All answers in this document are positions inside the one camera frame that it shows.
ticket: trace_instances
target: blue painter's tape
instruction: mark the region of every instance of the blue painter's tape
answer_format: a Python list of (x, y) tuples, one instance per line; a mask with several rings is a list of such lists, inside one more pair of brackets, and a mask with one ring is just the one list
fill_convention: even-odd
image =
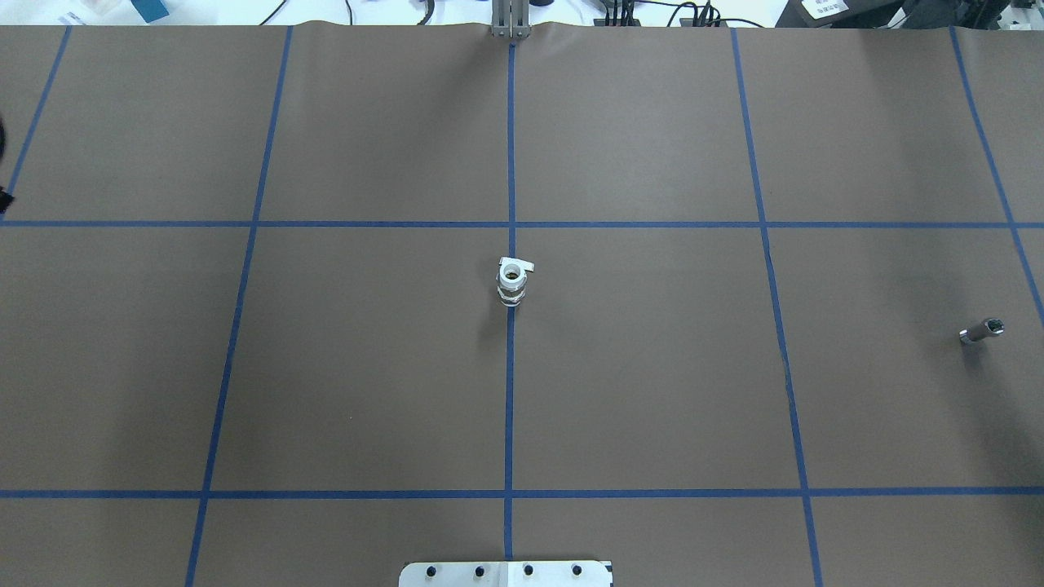
[(758, 221), (761, 225), (761, 246), (765, 255), (765, 272), (768, 276), (768, 292), (773, 302), (773, 314), (776, 319), (776, 339), (780, 347), (780, 357), (783, 360), (783, 377), (786, 385), (787, 401), (790, 404), (790, 432), (793, 437), (793, 453), (798, 463), (798, 480), (801, 483), (802, 504), (805, 510), (805, 527), (808, 534), (808, 551), (812, 563), (812, 581), (815, 587), (823, 587), (823, 570), (820, 565), (820, 545), (815, 537), (815, 520), (812, 516), (812, 499), (808, 494), (808, 473), (805, 470), (805, 449), (801, 441), (801, 424), (798, 421), (798, 402), (794, 399), (793, 378), (790, 376), (790, 357), (787, 352), (786, 334), (783, 329), (783, 313), (780, 309), (779, 289), (776, 285), (776, 267), (773, 264), (772, 243), (768, 240), (768, 218), (765, 214), (765, 204), (761, 194), (761, 175), (758, 172), (757, 151), (754, 148), (754, 131), (751, 124), (751, 110), (746, 101), (746, 84), (743, 81), (743, 60), (739, 50), (739, 37), (733, 28), (732, 52), (736, 63), (736, 81), (739, 90), (740, 112), (743, 114), (743, 131), (746, 134), (748, 159), (751, 163), (751, 179), (754, 184), (754, 199), (758, 208)]
[(163, 0), (130, 0), (130, 3), (145, 22), (158, 21), (170, 15)]

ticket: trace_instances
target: white label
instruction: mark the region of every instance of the white label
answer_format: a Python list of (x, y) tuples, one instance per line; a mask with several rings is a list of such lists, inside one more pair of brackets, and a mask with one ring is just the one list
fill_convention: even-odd
[(815, 20), (825, 19), (848, 9), (845, 0), (801, 0), (801, 5), (805, 6), (808, 14)]

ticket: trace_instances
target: cable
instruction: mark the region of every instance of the cable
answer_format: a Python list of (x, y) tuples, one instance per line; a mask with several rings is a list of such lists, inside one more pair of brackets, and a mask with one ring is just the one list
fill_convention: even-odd
[(275, 17), (277, 13), (279, 13), (280, 10), (283, 9), (283, 6), (286, 5), (286, 1), (287, 0), (283, 0), (282, 2), (280, 2), (279, 6), (276, 6), (276, 9), (272, 10), (270, 15), (268, 15), (268, 18), (266, 18), (265, 20), (261, 21), (261, 26), (264, 26), (264, 25), (268, 24), (268, 21), (271, 20), (271, 17)]
[(709, 21), (704, 26), (717, 26), (718, 23), (722, 23), (722, 22), (745, 22), (746, 24), (753, 24), (754, 26), (756, 26), (758, 28), (764, 28), (764, 26), (762, 26), (762, 25), (760, 25), (760, 24), (758, 24), (758, 23), (756, 23), (754, 21), (749, 21), (746, 19), (714, 19), (712, 21)]
[(670, 2), (660, 2), (660, 0), (635, 0), (641, 4), (659, 4), (661, 6), (678, 6), (678, 4), (671, 4)]
[(431, 20), (431, 15), (433, 14), (435, 14), (435, 0), (428, 0), (428, 6), (424, 10), (424, 18), (421, 19), (421, 22), (417, 23), (417, 26), (424, 26), (428, 24), (428, 21)]
[[(261, 21), (261, 26), (268, 24), (268, 21), (270, 21), (272, 17), (275, 17), (277, 14), (279, 14), (280, 10), (283, 9), (283, 6), (286, 5), (287, 1), (288, 0), (283, 0), (282, 2), (280, 2), (279, 6), (276, 6), (276, 9), (272, 10), (270, 15), (268, 15), (268, 18)], [(355, 13), (352, 11), (352, 5), (349, 4), (348, 0), (345, 0), (345, 7), (348, 8), (348, 24), (355, 24)]]
[(674, 11), (671, 13), (670, 14), (670, 18), (667, 19), (667, 26), (670, 26), (671, 24), (674, 23), (674, 17), (678, 16), (679, 10), (681, 10), (682, 8), (684, 8), (686, 6), (689, 6), (689, 7), (692, 8), (692, 21), (695, 22), (696, 15), (699, 14), (699, 6), (696, 6), (695, 2), (682, 2), (681, 4), (674, 4)]
[(989, 4), (987, 0), (982, 0), (982, 5), (979, 6), (979, 14), (975, 15), (975, 22), (972, 23), (972, 28), (978, 28), (979, 21), (982, 20), (982, 13), (986, 11), (986, 5)]

